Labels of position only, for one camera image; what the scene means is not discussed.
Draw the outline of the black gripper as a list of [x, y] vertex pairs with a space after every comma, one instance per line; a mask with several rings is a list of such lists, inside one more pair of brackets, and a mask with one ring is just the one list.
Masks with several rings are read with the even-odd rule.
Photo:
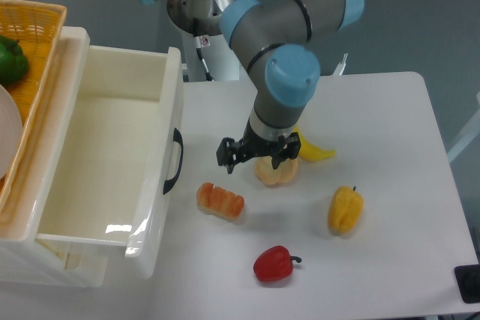
[[284, 161], [296, 159], [301, 146], [298, 132], [280, 135], [276, 141], [270, 141], [259, 136], [248, 121], [241, 140], [228, 137], [221, 140], [216, 151], [217, 164], [230, 175], [240, 163], [254, 157], [271, 156], [272, 168], [277, 169]]

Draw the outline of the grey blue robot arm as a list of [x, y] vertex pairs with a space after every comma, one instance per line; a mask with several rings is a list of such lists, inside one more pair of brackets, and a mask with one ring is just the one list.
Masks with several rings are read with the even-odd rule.
[[255, 157], [269, 157], [273, 167], [295, 159], [302, 144], [293, 128], [320, 77], [305, 44], [356, 22], [365, 0], [286, 0], [274, 7], [258, 0], [181, 1], [187, 30], [222, 34], [257, 89], [243, 137], [221, 141], [218, 164], [231, 172]]

